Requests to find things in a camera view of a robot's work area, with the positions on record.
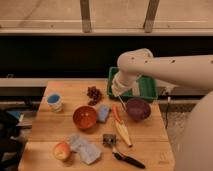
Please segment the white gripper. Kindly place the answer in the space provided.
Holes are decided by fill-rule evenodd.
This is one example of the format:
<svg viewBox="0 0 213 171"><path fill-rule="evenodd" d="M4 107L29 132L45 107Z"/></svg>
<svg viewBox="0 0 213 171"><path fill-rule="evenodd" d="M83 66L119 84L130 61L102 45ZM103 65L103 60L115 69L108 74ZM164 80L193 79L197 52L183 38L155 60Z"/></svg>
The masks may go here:
<svg viewBox="0 0 213 171"><path fill-rule="evenodd" d="M133 87L133 83L137 80L136 76L125 73L116 73L112 80L112 93L115 97L122 95L124 92Z"/></svg>

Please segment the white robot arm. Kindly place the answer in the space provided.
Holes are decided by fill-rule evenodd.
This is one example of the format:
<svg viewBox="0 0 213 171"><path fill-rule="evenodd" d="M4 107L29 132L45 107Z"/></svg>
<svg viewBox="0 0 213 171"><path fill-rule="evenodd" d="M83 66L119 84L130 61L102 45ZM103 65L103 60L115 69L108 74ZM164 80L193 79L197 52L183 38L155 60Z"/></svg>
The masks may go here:
<svg viewBox="0 0 213 171"><path fill-rule="evenodd" d="M213 171L213 55L154 57L142 48L122 53L117 67L115 96L131 89L140 76L205 93L187 120L174 171Z"/></svg>

